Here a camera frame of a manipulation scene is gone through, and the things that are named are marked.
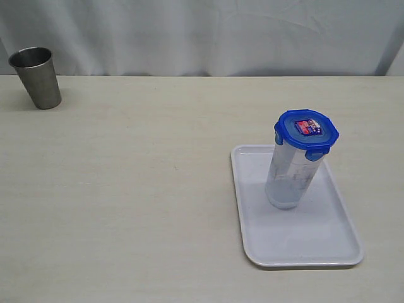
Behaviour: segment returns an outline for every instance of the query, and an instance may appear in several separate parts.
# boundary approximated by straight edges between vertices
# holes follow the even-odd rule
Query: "table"
[[[0,302],[404,302],[404,78],[60,76],[37,110],[0,76]],[[230,151],[287,109],[329,116],[364,243],[349,270],[242,249]]]

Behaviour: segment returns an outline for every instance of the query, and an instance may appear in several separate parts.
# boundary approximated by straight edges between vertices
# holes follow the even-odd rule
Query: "metal tumbler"
[[[61,92],[49,49],[22,49],[12,54],[8,62],[16,70],[37,108],[52,109],[61,103]]]

